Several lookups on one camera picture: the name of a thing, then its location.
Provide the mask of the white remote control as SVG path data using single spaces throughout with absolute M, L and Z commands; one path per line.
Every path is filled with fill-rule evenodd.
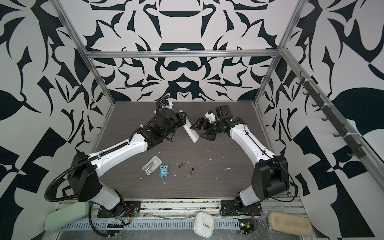
M 179 111 L 179 113 L 185 117 L 185 125 L 183 126 L 193 143 L 196 143 L 199 139 L 199 135 L 196 130 L 191 129 L 192 124 L 190 123 L 189 119 L 187 118 L 187 113 L 184 113 L 182 110 Z

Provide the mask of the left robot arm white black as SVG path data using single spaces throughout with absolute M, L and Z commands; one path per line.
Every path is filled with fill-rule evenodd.
M 171 109 L 158 110 L 145 125 L 133 131 L 124 140 L 105 150 L 86 155 L 81 152 L 74 157 L 74 170 L 68 173 L 67 180 L 78 202 L 93 202 L 107 210 L 121 210 L 125 201 L 117 190 L 100 181 L 106 172 L 129 158 L 144 153 L 161 144 L 171 141 L 176 130 L 187 123 L 187 114 Z

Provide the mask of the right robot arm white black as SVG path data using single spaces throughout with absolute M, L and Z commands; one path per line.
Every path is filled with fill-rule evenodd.
M 243 119 L 233 116 L 228 105 L 205 113 L 189 128 L 204 131 L 200 137 L 211 142 L 218 134 L 225 133 L 247 154 L 254 170 L 251 185 L 239 193 L 243 206 L 253 205 L 290 189 L 292 182 L 287 159 L 265 147 Z

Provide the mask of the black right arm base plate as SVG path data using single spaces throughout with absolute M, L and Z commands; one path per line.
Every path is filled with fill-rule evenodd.
M 261 216 L 263 212 L 261 203 L 243 206 L 238 199 L 221 200 L 220 215 L 224 217 L 235 216 Z

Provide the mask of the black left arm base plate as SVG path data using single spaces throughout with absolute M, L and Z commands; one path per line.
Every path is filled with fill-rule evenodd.
M 113 218 L 113 217 L 132 217 L 139 214 L 141 211 L 141 201 L 125 201 L 123 205 L 118 205 L 113 210 L 108 210 L 104 206 L 99 207 L 97 214 L 98 218 Z

